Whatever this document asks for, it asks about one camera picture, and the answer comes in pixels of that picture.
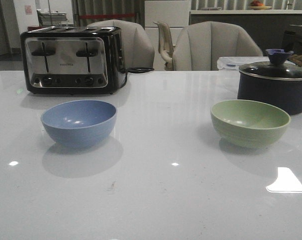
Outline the beige chair right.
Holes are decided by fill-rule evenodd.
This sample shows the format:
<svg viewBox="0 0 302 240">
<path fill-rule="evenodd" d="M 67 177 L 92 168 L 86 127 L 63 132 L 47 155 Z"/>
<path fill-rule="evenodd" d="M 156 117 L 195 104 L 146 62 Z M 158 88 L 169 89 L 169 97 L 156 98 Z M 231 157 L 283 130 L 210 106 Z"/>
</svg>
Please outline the beige chair right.
<svg viewBox="0 0 302 240">
<path fill-rule="evenodd" d="M 248 32 L 231 23 L 204 21 L 180 32 L 173 52 L 175 71 L 214 71 L 220 57 L 263 56 Z"/>
</svg>

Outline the dark blue pot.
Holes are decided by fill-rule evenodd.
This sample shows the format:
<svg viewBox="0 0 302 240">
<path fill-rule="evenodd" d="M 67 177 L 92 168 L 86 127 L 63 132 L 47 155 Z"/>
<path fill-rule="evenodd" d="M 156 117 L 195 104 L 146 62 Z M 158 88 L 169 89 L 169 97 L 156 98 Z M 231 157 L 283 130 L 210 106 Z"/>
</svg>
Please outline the dark blue pot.
<svg viewBox="0 0 302 240">
<path fill-rule="evenodd" d="M 302 80 L 267 79 L 241 73 L 237 98 L 260 101 L 297 115 L 302 113 Z"/>
</svg>

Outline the white cabinet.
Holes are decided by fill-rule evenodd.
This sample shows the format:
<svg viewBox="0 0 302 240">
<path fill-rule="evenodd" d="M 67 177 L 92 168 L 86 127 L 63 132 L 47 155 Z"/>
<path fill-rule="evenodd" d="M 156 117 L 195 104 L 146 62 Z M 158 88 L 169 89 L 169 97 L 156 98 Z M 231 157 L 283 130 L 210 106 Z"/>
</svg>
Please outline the white cabinet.
<svg viewBox="0 0 302 240">
<path fill-rule="evenodd" d="M 162 21 L 168 24 L 171 32 L 173 45 L 176 45 L 181 30 L 189 25 L 189 11 L 191 1 L 181 0 L 146 0 L 145 10 L 145 31 L 155 49 L 153 67 L 156 71 L 164 71 L 165 61 L 158 52 L 158 26 L 155 21 Z"/>
</svg>

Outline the glass pot lid blue knob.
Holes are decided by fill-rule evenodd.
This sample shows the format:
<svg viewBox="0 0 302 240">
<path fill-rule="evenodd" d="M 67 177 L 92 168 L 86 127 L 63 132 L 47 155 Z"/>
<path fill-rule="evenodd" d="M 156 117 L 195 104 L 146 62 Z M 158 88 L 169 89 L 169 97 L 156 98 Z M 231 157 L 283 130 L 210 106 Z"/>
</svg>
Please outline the glass pot lid blue knob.
<svg viewBox="0 0 302 240">
<path fill-rule="evenodd" d="M 270 80 L 302 81 L 302 67 L 286 63 L 293 51 L 266 49 L 268 61 L 250 62 L 239 66 L 241 74 Z"/>
</svg>

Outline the fruit plate on counter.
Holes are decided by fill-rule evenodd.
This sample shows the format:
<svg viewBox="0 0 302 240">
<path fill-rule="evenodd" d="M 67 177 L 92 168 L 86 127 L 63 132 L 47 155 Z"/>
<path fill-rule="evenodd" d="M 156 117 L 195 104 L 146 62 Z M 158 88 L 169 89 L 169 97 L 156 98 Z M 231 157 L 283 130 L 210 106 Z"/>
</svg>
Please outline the fruit plate on counter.
<svg viewBox="0 0 302 240">
<path fill-rule="evenodd" d="M 249 8 L 251 10 L 269 10 L 271 9 L 271 6 L 266 6 L 264 3 L 258 0 L 253 0 L 249 4 Z"/>
</svg>

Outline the cream office chair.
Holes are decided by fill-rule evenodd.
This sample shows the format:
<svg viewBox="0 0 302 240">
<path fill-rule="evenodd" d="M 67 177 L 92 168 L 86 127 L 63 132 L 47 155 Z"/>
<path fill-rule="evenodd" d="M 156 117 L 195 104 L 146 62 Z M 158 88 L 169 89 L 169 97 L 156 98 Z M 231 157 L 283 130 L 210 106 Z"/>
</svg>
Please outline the cream office chair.
<svg viewBox="0 0 302 240">
<path fill-rule="evenodd" d="M 170 27 L 166 22 L 153 21 L 158 27 L 158 52 L 162 59 L 165 61 L 164 69 L 167 71 L 173 71 L 173 52 L 174 46 L 172 43 L 172 36 Z"/>
</svg>

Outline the clear plastic container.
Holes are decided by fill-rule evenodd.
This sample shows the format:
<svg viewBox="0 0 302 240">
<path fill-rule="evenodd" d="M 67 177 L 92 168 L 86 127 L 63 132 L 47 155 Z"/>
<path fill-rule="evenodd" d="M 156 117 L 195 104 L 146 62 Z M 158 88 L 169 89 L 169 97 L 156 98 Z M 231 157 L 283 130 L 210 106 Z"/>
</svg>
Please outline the clear plastic container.
<svg viewBox="0 0 302 240">
<path fill-rule="evenodd" d="M 285 61 L 285 63 L 281 65 L 272 65 L 269 61 L 268 57 L 261 56 L 261 57 L 243 57 L 243 56 L 238 56 L 238 57 L 232 57 L 232 56 L 227 56 L 227 57 L 220 57 L 217 60 L 217 68 L 219 70 L 239 70 L 241 65 L 246 65 L 243 67 L 243 69 L 252 69 L 256 70 L 259 68 L 277 68 L 277 69 L 296 69 L 298 68 L 297 65 L 295 65 L 292 62 L 289 62 L 288 60 Z"/>
</svg>

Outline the black and chrome toaster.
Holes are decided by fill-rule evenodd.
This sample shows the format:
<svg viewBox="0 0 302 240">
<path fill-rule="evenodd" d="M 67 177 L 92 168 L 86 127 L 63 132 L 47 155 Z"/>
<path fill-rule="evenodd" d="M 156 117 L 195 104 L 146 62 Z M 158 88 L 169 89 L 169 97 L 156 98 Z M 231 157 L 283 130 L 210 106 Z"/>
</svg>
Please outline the black and chrome toaster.
<svg viewBox="0 0 302 240">
<path fill-rule="evenodd" d="M 112 94 L 126 84 L 119 27 L 50 26 L 20 39 L 26 86 L 34 94 Z"/>
</svg>

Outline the beige chair left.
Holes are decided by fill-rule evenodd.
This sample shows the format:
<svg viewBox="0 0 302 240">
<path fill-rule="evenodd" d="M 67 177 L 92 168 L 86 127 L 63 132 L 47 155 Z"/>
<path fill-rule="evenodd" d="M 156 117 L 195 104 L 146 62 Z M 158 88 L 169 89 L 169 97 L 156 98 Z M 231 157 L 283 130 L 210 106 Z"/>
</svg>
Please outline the beige chair left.
<svg viewBox="0 0 302 240">
<path fill-rule="evenodd" d="M 152 68 L 155 50 L 143 27 L 130 21 L 111 19 L 94 22 L 88 27 L 119 27 L 122 34 L 126 68 Z"/>
</svg>

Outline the beige chair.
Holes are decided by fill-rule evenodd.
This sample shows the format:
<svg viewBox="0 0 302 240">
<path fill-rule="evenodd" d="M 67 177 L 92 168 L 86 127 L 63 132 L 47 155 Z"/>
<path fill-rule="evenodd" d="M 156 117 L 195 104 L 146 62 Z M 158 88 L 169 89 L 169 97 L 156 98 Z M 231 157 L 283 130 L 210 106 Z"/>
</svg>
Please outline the beige chair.
<svg viewBox="0 0 302 240">
<path fill-rule="evenodd" d="M 111 19 L 94 22 L 88 27 L 119 27 L 122 34 L 126 68 L 152 68 L 155 50 L 143 27 L 130 21 Z"/>
<path fill-rule="evenodd" d="M 248 32 L 231 23 L 204 21 L 180 32 L 173 52 L 175 71 L 214 71 L 220 57 L 263 56 Z"/>
</svg>

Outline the green bowl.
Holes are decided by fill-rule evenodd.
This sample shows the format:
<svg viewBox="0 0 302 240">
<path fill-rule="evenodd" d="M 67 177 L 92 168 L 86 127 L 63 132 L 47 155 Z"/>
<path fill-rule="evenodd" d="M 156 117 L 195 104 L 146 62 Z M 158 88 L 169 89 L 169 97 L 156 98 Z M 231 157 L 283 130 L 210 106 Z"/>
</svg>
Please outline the green bowl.
<svg viewBox="0 0 302 240">
<path fill-rule="evenodd" d="M 253 100 L 227 100 L 211 107 L 211 121 L 222 139 L 251 149 L 277 142 L 291 118 L 284 110 Z"/>
</svg>

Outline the blue bowl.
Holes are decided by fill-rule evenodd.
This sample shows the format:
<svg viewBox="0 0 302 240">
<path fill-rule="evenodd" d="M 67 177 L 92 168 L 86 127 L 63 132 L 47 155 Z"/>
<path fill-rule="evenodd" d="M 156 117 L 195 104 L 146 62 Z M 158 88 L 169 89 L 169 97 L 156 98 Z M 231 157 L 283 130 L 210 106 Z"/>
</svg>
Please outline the blue bowl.
<svg viewBox="0 0 302 240">
<path fill-rule="evenodd" d="M 114 128 L 117 109 L 105 101 L 69 101 L 46 110 L 41 122 L 48 135 L 69 148 L 89 148 L 106 139 Z"/>
</svg>

